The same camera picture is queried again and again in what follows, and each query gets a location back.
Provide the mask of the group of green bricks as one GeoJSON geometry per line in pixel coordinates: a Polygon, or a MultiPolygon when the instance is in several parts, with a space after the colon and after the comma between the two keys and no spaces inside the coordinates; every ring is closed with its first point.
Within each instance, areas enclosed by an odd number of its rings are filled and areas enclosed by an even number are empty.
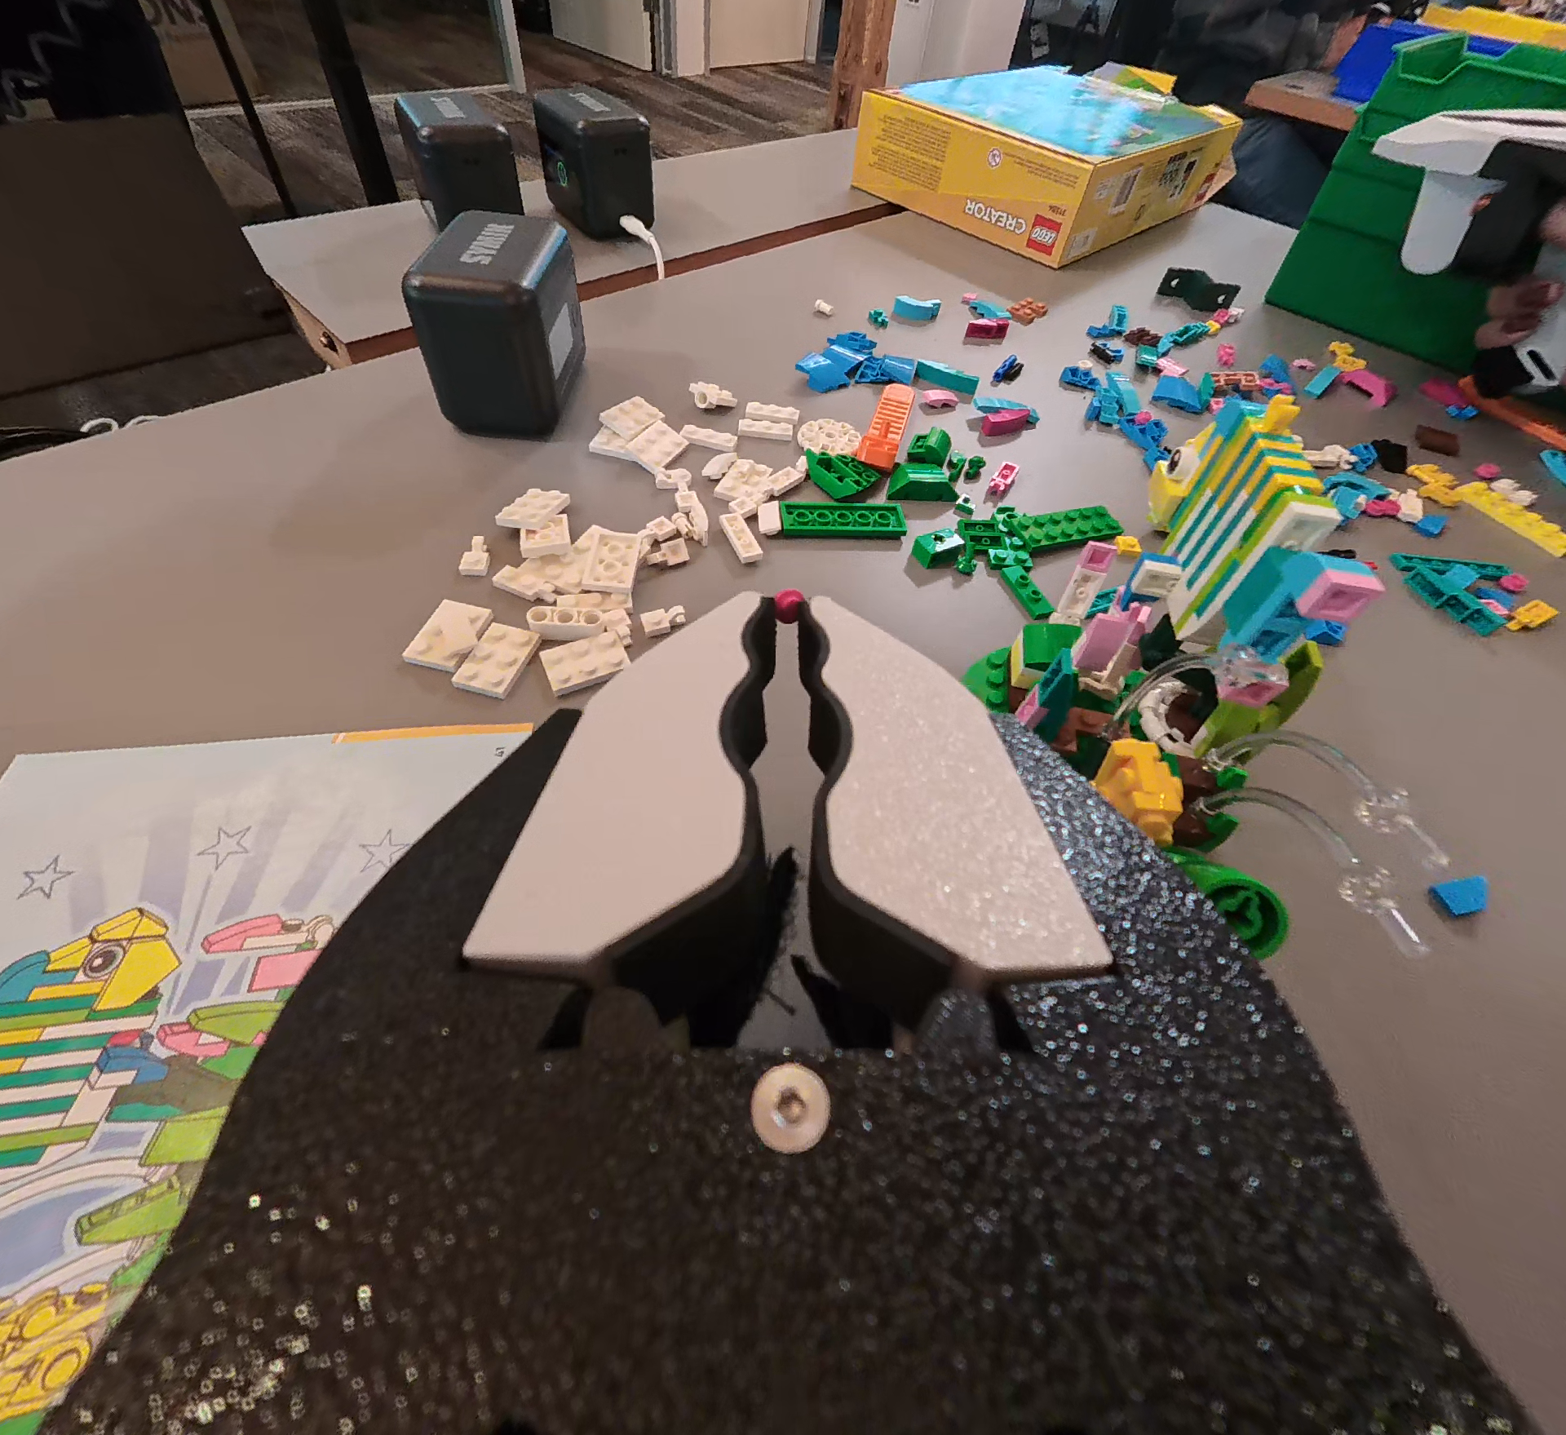
{"type": "Polygon", "coordinates": [[[1035,561],[1083,545],[1106,545],[1110,561],[1122,553],[1126,530],[1106,507],[1021,510],[1008,503],[1015,466],[988,470],[981,456],[952,451],[944,431],[921,435],[911,458],[892,466],[874,466],[859,452],[809,447],[797,474],[812,493],[793,501],[774,483],[774,495],[756,510],[766,534],[797,541],[896,543],[909,536],[909,507],[926,507],[948,522],[913,536],[913,563],[961,576],[986,567],[1031,623],[1054,613],[1035,580],[1035,561]]]}

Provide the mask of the black metal table frame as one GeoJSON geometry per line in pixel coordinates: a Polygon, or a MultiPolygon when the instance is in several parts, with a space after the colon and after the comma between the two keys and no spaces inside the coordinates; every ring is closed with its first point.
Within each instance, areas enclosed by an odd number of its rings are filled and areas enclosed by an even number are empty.
{"type": "MultiPolygon", "coordinates": [[[[302,215],[302,211],[296,207],[296,201],[287,186],[285,172],[275,149],[271,147],[250,89],[246,87],[246,79],[236,64],[234,50],[223,31],[215,4],[213,0],[196,0],[196,4],[209,25],[209,35],[219,50],[219,58],[234,89],[242,114],[246,116],[252,139],[261,153],[261,160],[273,189],[277,191],[285,217],[296,218],[302,215]]],[[[375,108],[370,100],[370,93],[366,91],[358,56],[350,44],[343,8],[339,0],[302,0],[302,4],[323,77],[331,91],[337,118],[341,122],[354,166],[360,174],[366,199],[372,205],[395,203],[399,199],[397,182],[381,141],[375,108]]]]}

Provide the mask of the yellow toy brick box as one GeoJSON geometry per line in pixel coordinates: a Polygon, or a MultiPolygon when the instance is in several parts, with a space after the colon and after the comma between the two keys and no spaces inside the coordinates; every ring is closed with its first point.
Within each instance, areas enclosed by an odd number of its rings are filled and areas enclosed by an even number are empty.
{"type": "Polygon", "coordinates": [[[1060,271],[1203,207],[1240,128],[1060,68],[946,77],[863,97],[851,186],[1060,271]]]}

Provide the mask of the pile of white bricks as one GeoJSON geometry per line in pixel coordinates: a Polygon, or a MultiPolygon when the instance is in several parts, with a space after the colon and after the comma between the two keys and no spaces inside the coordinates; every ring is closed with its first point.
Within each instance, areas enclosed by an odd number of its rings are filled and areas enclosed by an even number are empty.
{"type": "Polygon", "coordinates": [[[567,491],[532,485],[495,516],[515,541],[501,563],[482,532],[461,559],[461,576],[520,603],[522,621],[499,623],[488,605],[443,599],[403,661],[491,700],[507,698],[530,665],[542,667],[555,698],[592,688],[629,667],[636,632],[656,640],[689,623],[683,605],[636,615],[640,574],[675,570],[714,540],[737,563],[760,563],[762,540],[781,534],[783,499],[809,478],[826,478],[828,460],[851,458],[863,439],[851,423],[805,418],[787,404],[747,402],[723,425],[718,416],[737,398],[702,381],[691,393],[694,423],[677,427],[635,394],[600,412],[590,439],[590,454],[654,481],[658,514],[631,530],[577,524],[567,491]]]}

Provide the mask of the printed instruction booklet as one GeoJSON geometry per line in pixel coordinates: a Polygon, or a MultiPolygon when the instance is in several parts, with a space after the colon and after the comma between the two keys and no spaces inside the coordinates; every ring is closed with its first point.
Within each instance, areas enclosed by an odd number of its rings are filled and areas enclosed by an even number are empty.
{"type": "Polygon", "coordinates": [[[343,920],[522,723],[16,756],[2,783],[2,1419],[145,1286],[343,920]]]}

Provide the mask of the grey desk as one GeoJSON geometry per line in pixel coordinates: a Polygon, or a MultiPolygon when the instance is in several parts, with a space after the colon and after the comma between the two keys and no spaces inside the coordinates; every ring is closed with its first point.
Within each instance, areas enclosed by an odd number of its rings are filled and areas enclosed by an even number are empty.
{"type": "MultiPolygon", "coordinates": [[[[1164,271],[1244,284],[1244,362],[1317,358],[1321,327],[1263,307],[1290,232],[1207,207],[1050,273],[921,217],[874,218],[602,296],[582,307],[590,356],[548,445],[451,429],[416,352],[201,406],[4,464],[4,762],[16,754],[256,741],[544,719],[538,679],[517,700],[470,700],[403,663],[439,599],[459,598],[470,532],[530,485],[615,528],[656,514],[654,485],[588,452],[600,406],[644,394],[675,418],[689,381],[741,400],[805,400],[855,425],[867,391],[810,396],[795,362],[863,329],[899,292],[944,302],[894,352],[961,358],[961,296],[1050,300],[1012,335],[1023,398],[1017,499],[1147,516],[1122,435],[1091,431],[1058,371],[1112,304],[1176,317],[1164,271]]],[[[1445,919],[1404,857],[1363,857],[1429,942],[1408,955],[1350,909],[1311,833],[1247,808],[1228,857],[1278,893],[1292,934],[1269,963],[1363,1135],[1439,1292],[1541,1429],[1563,1431],[1563,623],[1476,638],[1400,584],[1332,654],[1300,729],[1410,793],[1448,851],[1483,874],[1487,909],[1445,919]]]]}

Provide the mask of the grey side table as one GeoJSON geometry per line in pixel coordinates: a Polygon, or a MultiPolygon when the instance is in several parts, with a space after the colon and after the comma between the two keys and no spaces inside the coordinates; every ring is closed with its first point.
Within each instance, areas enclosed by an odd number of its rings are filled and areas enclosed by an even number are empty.
{"type": "MultiPolygon", "coordinates": [[[[892,217],[851,188],[855,131],[694,153],[654,164],[656,226],[669,276],[892,217]]],[[[420,201],[246,226],[308,346],[329,367],[412,350],[403,275],[433,240],[420,201]]]]}

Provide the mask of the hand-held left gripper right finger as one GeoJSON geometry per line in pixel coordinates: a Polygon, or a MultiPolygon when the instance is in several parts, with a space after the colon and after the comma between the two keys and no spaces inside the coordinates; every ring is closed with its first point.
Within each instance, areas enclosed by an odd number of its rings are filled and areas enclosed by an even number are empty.
{"type": "Polygon", "coordinates": [[[799,986],[826,1046],[894,1046],[946,996],[1116,975],[988,710],[832,598],[799,609],[810,789],[799,986]]]}

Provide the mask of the person's right hand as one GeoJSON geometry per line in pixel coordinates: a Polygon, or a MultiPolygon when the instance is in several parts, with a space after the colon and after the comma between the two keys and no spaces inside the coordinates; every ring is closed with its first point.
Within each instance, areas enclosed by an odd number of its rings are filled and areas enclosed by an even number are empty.
{"type": "Polygon", "coordinates": [[[1514,350],[1543,325],[1555,309],[1564,284],[1551,276],[1524,276],[1487,292],[1485,321],[1476,333],[1477,350],[1514,350]]]}

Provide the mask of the cardboard box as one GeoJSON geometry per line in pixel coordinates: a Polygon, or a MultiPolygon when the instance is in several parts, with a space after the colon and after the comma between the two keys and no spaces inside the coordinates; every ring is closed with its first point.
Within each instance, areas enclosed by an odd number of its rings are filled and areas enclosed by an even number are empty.
{"type": "MultiPolygon", "coordinates": [[[[198,0],[140,0],[140,4],[161,42],[180,102],[186,108],[234,102],[232,81],[198,0]]],[[[211,0],[211,6],[244,75],[246,91],[258,95],[261,83],[229,2],[211,0]]]]}

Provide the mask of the colourful toy brick model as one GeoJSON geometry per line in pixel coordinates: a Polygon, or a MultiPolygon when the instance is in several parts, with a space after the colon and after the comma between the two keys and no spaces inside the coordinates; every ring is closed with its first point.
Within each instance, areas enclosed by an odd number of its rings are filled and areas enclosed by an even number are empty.
{"type": "Polygon", "coordinates": [[[1017,721],[1218,903],[1253,955],[1288,936],[1288,911],[1263,884],[1211,853],[1236,810],[1284,816],[1325,849],[1336,890],[1418,959],[1427,940],[1392,876],[1302,799],[1251,779],[1251,764],[1292,750],[1336,774],[1363,833],[1404,837],[1425,866],[1447,853],[1404,789],[1331,741],[1296,729],[1321,681],[1319,636],[1342,630],[1385,590],[1360,559],[1325,551],[1342,520],[1323,456],[1294,433],[1298,404],[1226,400],[1186,445],[1153,445],[1149,522],[1157,549],[1133,553],[1100,507],[977,518],[917,543],[923,563],[988,567],[1023,611],[1012,650],[973,663],[967,686],[1017,721]]]}

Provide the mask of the pile of colourful bricks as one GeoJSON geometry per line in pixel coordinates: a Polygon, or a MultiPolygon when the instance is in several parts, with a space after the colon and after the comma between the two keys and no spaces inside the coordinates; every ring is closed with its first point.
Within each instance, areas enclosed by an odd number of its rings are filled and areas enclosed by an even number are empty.
{"type": "MultiPolygon", "coordinates": [[[[1066,657],[1079,673],[1102,673],[1135,654],[1153,627],[1176,650],[1236,656],[1245,648],[1280,663],[1302,646],[1336,644],[1342,630],[1385,592],[1381,567],[1332,553],[1325,543],[1363,516],[1392,516],[1423,538],[1439,538],[1439,507],[1468,507],[1512,536],[1563,559],[1563,528],[1535,514],[1532,495],[1501,478],[1460,483],[1429,462],[1392,489],[1381,445],[1307,449],[1294,433],[1300,406],[1288,365],[1276,356],[1263,373],[1234,369],[1222,344],[1218,369],[1199,383],[1174,373],[1166,350],[1199,342],[1230,317],[1195,323],[1157,342],[1126,327],[1114,307],[1091,331],[1091,360],[1062,369],[1062,385],[1083,391],[1089,427],[1116,427],[1149,472],[1149,528],[1164,549],[1145,549],[1124,532],[1122,553],[1083,545],[1035,561],[1035,580],[1054,603],[1042,623],[1027,621],[1015,654],[1029,663],[1066,657]]],[[[950,365],[880,360],[872,338],[841,335],[830,352],[801,360],[803,369],[851,367],[880,385],[926,381],[930,389],[975,391],[977,379],[950,365]]]]}

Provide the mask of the black power bank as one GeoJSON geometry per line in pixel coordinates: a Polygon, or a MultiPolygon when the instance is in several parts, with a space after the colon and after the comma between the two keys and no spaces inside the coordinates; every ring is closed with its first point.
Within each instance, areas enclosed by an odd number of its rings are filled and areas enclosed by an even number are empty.
{"type": "Polygon", "coordinates": [[[461,213],[408,267],[403,296],[453,427],[524,441],[557,429],[586,360],[563,222],[461,213]]]}
{"type": "Polygon", "coordinates": [[[437,232],[466,211],[524,213],[513,137],[476,95],[403,93],[395,118],[437,232]]]}
{"type": "Polygon", "coordinates": [[[534,100],[549,201],[588,238],[623,236],[621,218],[656,222],[648,120],[600,87],[542,89],[534,100]]]}

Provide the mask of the green plastic bin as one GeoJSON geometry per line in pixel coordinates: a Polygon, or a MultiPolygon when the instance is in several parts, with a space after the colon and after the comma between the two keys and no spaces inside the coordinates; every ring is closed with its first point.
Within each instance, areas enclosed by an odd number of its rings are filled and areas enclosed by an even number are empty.
{"type": "Polygon", "coordinates": [[[1466,35],[1404,41],[1348,133],[1265,300],[1354,342],[1466,373],[1487,284],[1404,271],[1419,170],[1375,155],[1379,135],[1450,110],[1561,110],[1563,50],[1476,52],[1466,35]]]}

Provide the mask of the orange brick separator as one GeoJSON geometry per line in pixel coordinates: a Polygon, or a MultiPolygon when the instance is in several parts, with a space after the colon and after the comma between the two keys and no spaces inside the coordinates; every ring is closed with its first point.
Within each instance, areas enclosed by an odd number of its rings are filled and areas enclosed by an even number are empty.
{"type": "Polygon", "coordinates": [[[886,385],[853,456],[861,464],[876,468],[880,474],[890,474],[899,464],[913,404],[915,391],[911,387],[897,383],[886,385]]]}

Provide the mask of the yellow plastic bin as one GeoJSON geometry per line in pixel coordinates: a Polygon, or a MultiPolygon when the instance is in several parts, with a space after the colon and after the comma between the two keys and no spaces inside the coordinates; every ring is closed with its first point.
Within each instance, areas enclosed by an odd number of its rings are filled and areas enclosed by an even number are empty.
{"type": "Polygon", "coordinates": [[[1433,29],[1491,37],[1512,46],[1528,44],[1564,50],[1564,21],[1549,17],[1522,15],[1483,6],[1464,6],[1460,10],[1427,6],[1421,21],[1433,29]]]}

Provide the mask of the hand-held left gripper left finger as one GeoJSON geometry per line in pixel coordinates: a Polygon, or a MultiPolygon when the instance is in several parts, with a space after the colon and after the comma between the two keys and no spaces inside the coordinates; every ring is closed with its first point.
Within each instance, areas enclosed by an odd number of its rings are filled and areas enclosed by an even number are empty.
{"type": "Polygon", "coordinates": [[[693,1046],[797,1046],[799,853],[768,845],[774,599],[741,590],[600,685],[462,944],[462,990],[532,1009],[629,992],[693,1046]]]}

